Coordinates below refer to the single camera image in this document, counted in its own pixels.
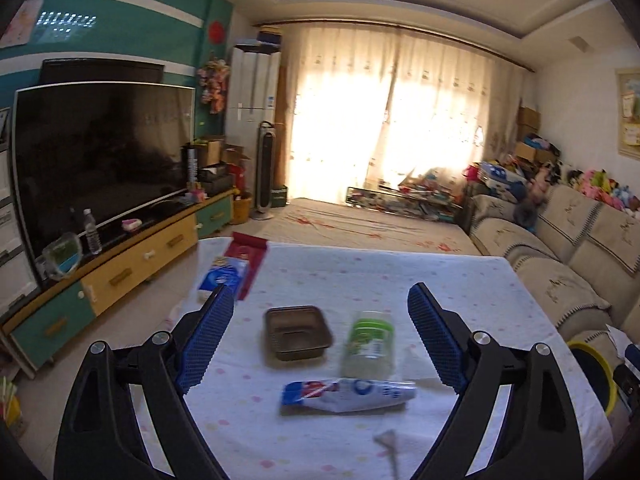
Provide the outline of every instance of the tower fan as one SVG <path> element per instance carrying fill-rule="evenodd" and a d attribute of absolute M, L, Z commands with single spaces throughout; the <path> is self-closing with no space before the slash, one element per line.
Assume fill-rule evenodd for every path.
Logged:
<path fill-rule="evenodd" d="M 276 129 L 268 121 L 258 128 L 257 163 L 255 165 L 255 220 L 273 218 L 271 213 L 271 188 L 273 187 L 273 159 L 275 155 Z"/>

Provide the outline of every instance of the brown square tray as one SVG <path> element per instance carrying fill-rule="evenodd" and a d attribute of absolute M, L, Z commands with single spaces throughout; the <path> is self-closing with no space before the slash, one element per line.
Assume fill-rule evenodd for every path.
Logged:
<path fill-rule="evenodd" d="M 316 306 L 283 306 L 264 313 L 269 343 L 280 361 L 320 357 L 334 338 Z"/>

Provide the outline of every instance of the beige sofa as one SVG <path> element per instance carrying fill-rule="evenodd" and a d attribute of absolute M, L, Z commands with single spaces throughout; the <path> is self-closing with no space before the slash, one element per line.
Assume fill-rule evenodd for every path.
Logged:
<path fill-rule="evenodd" d="M 470 237 L 505 257 L 566 340 L 620 360 L 606 325 L 640 342 L 640 222 L 567 186 L 553 186 L 535 235 L 513 223 L 514 205 L 476 196 Z"/>

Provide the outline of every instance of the metal screw cap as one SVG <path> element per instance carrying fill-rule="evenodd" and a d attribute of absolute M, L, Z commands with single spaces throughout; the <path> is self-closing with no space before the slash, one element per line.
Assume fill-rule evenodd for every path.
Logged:
<path fill-rule="evenodd" d="M 154 345 L 163 345 L 164 343 L 169 341 L 169 333 L 164 331 L 156 332 L 151 338 L 151 341 Z"/>
<path fill-rule="evenodd" d="M 488 345 L 491 342 L 491 336 L 487 332 L 476 332 L 474 341 L 479 345 Z"/>
<path fill-rule="evenodd" d="M 540 355 L 549 355 L 551 354 L 551 348 L 549 348 L 544 343 L 538 343 L 536 345 L 536 352 L 538 352 Z"/>
<path fill-rule="evenodd" d="M 99 354 L 104 350 L 104 346 L 105 346 L 104 341 L 96 341 L 94 344 L 91 345 L 89 350 L 91 351 L 92 354 Z"/>

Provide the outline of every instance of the sheer curtain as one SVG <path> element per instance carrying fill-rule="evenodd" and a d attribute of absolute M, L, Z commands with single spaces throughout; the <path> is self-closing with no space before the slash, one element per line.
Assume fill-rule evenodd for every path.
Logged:
<path fill-rule="evenodd" d="M 289 196 L 341 203 L 507 152 L 524 69 L 446 40 L 343 23 L 287 25 Z"/>
<path fill-rule="evenodd" d="M 284 31 L 289 196 L 344 201 L 367 173 L 389 94 L 397 36 L 383 27 L 301 24 Z"/>
<path fill-rule="evenodd" d="M 368 180 L 397 186 L 430 168 L 459 175 L 481 157 L 494 60 L 458 44 L 403 34 L 398 72 Z"/>

